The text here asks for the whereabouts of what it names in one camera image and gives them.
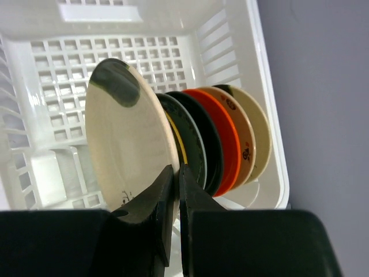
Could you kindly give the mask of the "black plate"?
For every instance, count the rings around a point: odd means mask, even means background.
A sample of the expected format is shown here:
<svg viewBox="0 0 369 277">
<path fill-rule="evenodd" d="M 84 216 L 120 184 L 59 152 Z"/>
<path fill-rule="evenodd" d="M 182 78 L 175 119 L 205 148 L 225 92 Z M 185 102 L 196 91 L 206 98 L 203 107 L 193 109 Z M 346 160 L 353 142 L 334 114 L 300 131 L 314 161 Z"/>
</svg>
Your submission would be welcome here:
<svg viewBox="0 0 369 277">
<path fill-rule="evenodd" d="M 215 196 L 218 189 L 220 189 L 224 174 L 223 148 L 217 128 L 210 114 L 197 99 L 178 91 L 169 92 L 168 94 L 185 107 L 199 129 L 208 165 L 205 191 L 209 195 Z"/>
</svg>

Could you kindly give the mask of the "white plastic dish rack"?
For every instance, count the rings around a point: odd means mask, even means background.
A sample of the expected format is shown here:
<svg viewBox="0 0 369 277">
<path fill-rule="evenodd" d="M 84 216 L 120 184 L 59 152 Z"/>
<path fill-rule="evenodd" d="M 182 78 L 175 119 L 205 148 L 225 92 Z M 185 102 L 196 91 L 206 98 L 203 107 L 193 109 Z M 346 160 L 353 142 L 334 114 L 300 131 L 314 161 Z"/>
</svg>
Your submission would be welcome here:
<svg viewBox="0 0 369 277">
<path fill-rule="evenodd" d="M 268 116 L 270 162 L 228 208 L 286 208 L 289 180 L 256 1 L 2 1 L 1 209 L 103 208 L 85 94 L 113 57 L 157 92 L 229 84 Z"/>
</svg>

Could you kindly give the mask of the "lime green plate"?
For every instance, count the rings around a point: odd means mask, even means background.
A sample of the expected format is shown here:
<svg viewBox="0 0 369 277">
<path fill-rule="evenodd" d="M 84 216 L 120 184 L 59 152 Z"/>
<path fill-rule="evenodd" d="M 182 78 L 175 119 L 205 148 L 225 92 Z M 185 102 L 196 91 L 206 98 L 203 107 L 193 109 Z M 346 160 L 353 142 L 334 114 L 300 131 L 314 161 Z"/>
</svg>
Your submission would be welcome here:
<svg viewBox="0 0 369 277">
<path fill-rule="evenodd" d="M 171 118 L 171 116 L 166 111 L 165 111 L 165 115 L 168 119 L 168 122 L 170 123 L 171 130 L 172 130 L 173 135 L 174 135 L 179 161 L 181 163 L 188 164 L 187 153 L 186 153 L 185 146 L 184 146 L 184 143 L 182 141 L 181 135 L 178 131 L 178 128 L 176 127 L 176 125 L 175 125 L 173 119 Z"/>
</svg>

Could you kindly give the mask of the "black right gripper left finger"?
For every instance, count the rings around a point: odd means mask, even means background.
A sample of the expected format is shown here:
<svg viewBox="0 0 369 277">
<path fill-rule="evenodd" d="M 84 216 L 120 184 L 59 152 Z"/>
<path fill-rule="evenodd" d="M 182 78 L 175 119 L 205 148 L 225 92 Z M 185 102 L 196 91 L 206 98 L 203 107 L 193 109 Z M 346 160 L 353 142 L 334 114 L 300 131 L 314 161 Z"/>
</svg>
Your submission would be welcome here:
<svg viewBox="0 0 369 277">
<path fill-rule="evenodd" d="M 167 165 L 149 187 L 112 211 L 128 232 L 127 246 L 136 256 L 148 252 L 169 266 L 174 205 L 174 170 Z"/>
</svg>

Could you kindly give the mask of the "yellow patterned plate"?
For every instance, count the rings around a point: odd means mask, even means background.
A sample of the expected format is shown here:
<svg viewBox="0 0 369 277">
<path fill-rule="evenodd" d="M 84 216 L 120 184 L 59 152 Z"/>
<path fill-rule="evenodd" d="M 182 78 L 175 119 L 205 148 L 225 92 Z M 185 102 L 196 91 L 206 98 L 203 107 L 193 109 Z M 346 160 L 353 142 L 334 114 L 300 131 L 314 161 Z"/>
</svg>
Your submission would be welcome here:
<svg viewBox="0 0 369 277">
<path fill-rule="evenodd" d="M 179 144 L 180 162 L 189 166 L 199 186 L 204 188 L 207 179 L 206 152 L 194 119 L 184 105 L 173 96 L 158 93 L 157 98 Z"/>
</svg>

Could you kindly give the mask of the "cream plate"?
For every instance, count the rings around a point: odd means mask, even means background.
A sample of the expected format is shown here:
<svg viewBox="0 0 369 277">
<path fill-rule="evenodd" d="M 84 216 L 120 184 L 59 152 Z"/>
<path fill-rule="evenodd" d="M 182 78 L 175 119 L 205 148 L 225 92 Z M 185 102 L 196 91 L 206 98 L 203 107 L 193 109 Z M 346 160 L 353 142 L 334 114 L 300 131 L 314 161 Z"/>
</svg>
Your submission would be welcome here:
<svg viewBox="0 0 369 277">
<path fill-rule="evenodd" d="M 93 169 L 110 211 L 138 196 L 170 165 L 179 172 L 174 135 L 158 97 L 131 65 L 97 64 L 89 79 L 85 130 Z"/>
</svg>

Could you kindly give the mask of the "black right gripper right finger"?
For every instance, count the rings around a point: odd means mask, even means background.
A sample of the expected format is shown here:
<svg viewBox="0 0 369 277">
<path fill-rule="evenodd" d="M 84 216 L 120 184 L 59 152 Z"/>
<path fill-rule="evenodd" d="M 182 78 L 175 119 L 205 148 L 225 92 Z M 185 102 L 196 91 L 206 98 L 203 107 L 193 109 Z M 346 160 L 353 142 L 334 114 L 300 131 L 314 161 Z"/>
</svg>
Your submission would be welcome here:
<svg viewBox="0 0 369 277">
<path fill-rule="evenodd" d="M 210 266 L 210 258 L 214 256 L 211 216 L 224 212 L 225 208 L 198 185 L 184 163 L 179 171 L 179 196 L 182 270 L 184 276 L 199 276 Z"/>
</svg>

